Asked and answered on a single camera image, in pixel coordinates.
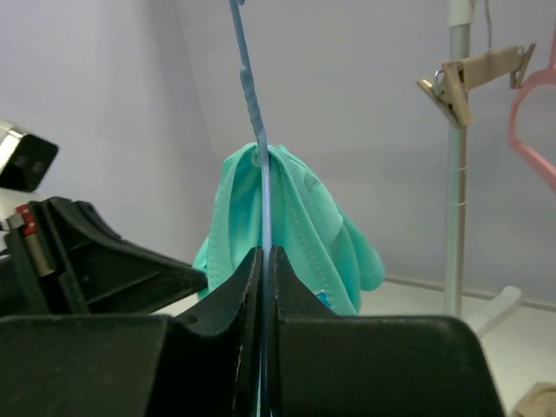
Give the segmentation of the teal t shirt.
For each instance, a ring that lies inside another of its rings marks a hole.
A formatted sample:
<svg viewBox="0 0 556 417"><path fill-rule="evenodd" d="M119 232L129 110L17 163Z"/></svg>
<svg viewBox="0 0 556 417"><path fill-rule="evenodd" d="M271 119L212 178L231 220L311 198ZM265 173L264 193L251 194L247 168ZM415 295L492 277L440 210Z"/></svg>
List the teal t shirt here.
<svg viewBox="0 0 556 417"><path fill-rule="evenodd" d="M283 146L270 146L272 243L284 248L298 279L340 315L361 309L361 294L385 279L381 258L317 174ZM221 173L208 236L193 262L208 290L223 284L261 245L261 167L249 143Z"/></svg>

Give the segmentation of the blue plastic hanger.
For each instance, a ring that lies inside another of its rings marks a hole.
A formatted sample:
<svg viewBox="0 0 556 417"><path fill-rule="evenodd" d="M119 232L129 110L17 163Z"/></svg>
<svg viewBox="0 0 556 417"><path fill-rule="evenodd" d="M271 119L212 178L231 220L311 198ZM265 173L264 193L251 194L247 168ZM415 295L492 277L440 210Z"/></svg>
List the blue plastic hanger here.
<svg viewBox="0 0 556 417"><path fill-rule="evenodd" d="M255 134L258 147L261 170L261 247L262 247L262 278L261 278L261 365L260 365L260 416L271 416L270 383L268 377L268 341L269 304L270 304L270 276L269 263L272 248L272 218L271 218L271 189L270 163L268 156L268 139L261 109L255 90L255 80L251 68L248 46L244 34L242 16L239 9L244 1L229 1L229 8L235 29L235 37L240 53L242 66L240 79L247 105L249 119Z"/></svg>

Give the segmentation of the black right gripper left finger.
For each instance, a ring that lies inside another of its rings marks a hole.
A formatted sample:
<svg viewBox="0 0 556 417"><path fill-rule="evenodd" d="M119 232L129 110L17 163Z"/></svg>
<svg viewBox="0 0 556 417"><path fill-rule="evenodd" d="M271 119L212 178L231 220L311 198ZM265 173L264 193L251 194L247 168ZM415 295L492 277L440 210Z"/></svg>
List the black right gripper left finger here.
<svg viewBox="0 0 556 417"><path fill-rule="evenodd" d="M1 321L4 416L253 416L262 256L178 316Z"/></svg>

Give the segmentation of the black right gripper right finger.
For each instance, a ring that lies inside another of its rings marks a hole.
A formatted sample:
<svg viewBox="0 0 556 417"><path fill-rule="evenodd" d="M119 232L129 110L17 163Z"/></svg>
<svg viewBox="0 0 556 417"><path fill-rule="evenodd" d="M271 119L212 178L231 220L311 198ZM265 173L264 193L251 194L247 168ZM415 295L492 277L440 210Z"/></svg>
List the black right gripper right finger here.
<svg viewBox="0 0 556 417"><path fill-rule="evenodd" d="M503 406L472 329L445 315L341 316L274 248L276 416L501 416Z"/></svg>

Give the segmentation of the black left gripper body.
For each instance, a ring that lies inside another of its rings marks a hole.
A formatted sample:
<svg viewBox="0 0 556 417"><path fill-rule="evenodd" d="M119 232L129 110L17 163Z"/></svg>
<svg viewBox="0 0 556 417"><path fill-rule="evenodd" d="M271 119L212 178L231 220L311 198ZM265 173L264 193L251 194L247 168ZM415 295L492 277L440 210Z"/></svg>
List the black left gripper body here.
<svg viewBox="0 0 556 417"><path fill-rule="evenodd" d="M2 315L87 313L86 225L87 203L62 197L7 211L1 291L13 285L20 300L2 297Z"/></svg>

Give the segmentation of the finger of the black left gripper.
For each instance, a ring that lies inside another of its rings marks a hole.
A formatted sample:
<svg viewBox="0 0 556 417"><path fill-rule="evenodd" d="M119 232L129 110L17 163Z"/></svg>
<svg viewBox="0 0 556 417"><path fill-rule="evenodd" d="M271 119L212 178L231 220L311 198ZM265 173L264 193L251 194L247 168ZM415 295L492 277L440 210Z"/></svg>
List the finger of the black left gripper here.
<svg viewBox="0 0 556 417"><path fill-rule="evenodd" d="M53 197L51 233L72 314L153 313L208 286L191 265L119 237L90 203Z"/></svg>

